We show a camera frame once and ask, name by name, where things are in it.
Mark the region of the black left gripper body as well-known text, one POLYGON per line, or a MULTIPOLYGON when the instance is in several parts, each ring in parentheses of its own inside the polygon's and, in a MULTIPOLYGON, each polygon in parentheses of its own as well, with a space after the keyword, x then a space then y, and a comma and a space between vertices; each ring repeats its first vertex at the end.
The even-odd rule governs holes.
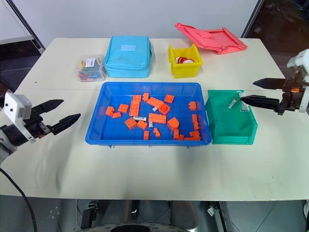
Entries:
POLYGON ((52 126, 45 125, 43 117, 41 114, 44 112, 32 111, 29 119, 24 119, 25 128, 30 132, 30 134, 36 138, 42 138, 52 132, 52 126))

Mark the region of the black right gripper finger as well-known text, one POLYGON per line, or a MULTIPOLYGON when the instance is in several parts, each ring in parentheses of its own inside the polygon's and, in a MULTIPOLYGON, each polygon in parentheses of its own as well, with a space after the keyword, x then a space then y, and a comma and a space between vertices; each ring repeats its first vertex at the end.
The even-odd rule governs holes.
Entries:
POLYGON ((270 109, 275 112, 277 112, 278 106, 280 104, 280 101, 278 99, 268 98, 266 96, 260 95, 250 95, 241 97, 240 99, 247 105, 258 108, 270 109))
POLYGON ((253 85, 264 89, 282 89, 286 79, 282 78, 263 78, 253 82, 253 85))

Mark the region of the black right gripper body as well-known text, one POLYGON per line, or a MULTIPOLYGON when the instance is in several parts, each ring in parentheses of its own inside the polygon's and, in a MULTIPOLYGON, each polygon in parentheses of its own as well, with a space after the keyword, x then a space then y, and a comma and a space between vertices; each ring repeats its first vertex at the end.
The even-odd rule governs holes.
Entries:
POLYGON ((309 74, 304 69, 296 70, 292 78, 285 80, 281 89, 283 94, 277 108, 278 115, 295 110, 309 114, 309 74))

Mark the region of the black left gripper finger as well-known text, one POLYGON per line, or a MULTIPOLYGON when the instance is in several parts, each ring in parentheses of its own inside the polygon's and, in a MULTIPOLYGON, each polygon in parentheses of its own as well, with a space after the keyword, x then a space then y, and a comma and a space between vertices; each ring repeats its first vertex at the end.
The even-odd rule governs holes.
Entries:
POLYGON ((70 126, 72 126, 81 116, 80 113, 67 116, 63 119, 61 119, 58 123, 56 123, 53 126, 49 126, 49 130, 53 135, 57 135, 61 133, 62 131, 66 130, 70 126))
POLYGON ((60 99, 49 100, 37 106, 32 107, 32 111, 38 115, 42 113, 47 113, 49 111, 56 109, 63 102, 64 100, 60 100, 60 99))

